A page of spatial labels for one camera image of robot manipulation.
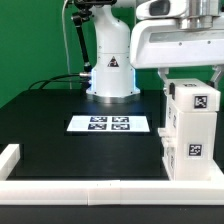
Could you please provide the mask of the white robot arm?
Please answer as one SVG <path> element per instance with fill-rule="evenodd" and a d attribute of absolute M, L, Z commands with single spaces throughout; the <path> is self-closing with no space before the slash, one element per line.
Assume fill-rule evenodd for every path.
<path fill-rule="evenodd" d="M 224 76 L 221 0 L 65 0 L 76 27 L 87 95 L 108 103 L 139 95 L 135 69 L 211 65 L 216 85 Z"/>

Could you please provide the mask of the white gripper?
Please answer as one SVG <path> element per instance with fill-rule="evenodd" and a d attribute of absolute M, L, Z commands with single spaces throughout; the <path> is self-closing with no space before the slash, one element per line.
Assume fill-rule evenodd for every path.
<path fill-rule="evenodd" d="M 217 88 L 224 76 L 224 17 L 197 31 L 180 30 L 175 19 L 141 21 L 132 31 L 130 63 L 137 69 L 159 68 L 165 95 L 168 68 L 215 65 L 210 81 Z"/>

